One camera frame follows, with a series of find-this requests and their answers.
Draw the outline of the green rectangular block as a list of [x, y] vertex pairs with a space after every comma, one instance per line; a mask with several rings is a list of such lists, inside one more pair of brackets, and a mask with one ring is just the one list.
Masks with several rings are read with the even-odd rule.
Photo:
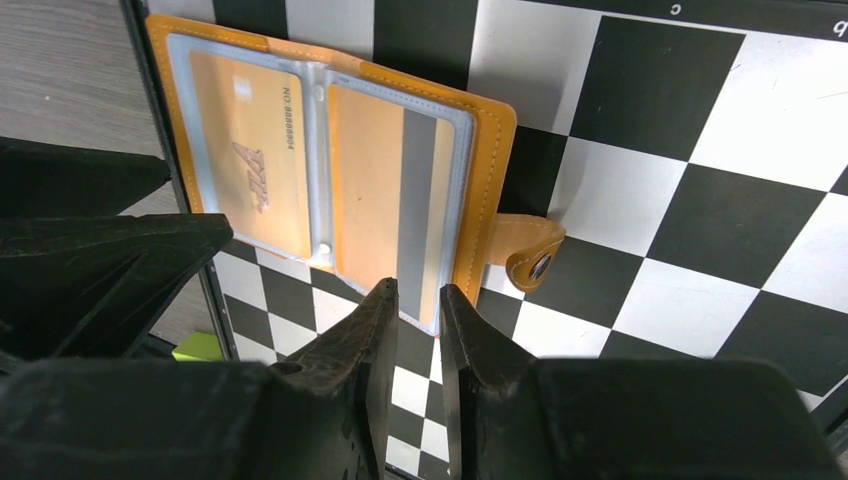
[[176, 361], [223, 361], [218, 337], [213, 333], [195, 331], [172, 350]]

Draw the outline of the black white chessboard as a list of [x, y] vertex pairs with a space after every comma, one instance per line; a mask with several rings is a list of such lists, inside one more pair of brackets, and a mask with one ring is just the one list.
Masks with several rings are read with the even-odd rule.
[[561, 222], [478, 307], [537, 356], [755, 358], [847, 429], [843, 1], [127, 1], [510, 104], [499, 208]]

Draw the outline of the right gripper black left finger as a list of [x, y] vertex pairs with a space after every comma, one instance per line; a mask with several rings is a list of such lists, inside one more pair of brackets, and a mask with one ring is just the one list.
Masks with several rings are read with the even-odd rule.
[[399, 319], [380, 280], [259, 362], [56, 360], [1, 386], [5, 479], [380, 479]]

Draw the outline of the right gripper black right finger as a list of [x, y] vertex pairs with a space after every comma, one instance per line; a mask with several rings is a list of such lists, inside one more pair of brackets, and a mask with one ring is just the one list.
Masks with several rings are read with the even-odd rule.
[[789, 381], [751, 361], [536, 358], [440, 291], [454, 479], [838, 479]]

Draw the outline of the gold VIP card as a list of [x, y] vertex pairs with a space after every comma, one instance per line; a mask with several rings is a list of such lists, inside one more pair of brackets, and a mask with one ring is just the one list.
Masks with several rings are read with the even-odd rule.
[[311, 257], [300, 79], [198, 50], [189, 64], [219, 209], [246, 239]]

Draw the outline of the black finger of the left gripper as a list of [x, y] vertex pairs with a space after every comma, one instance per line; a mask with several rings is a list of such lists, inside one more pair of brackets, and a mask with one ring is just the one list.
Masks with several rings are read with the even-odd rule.
[[171, 180], [155, 156], [1, 139], [1, 216], [117, 215]]
[[128, 356], [232, 237], [221, 214], [2, 220], [2, 360]]

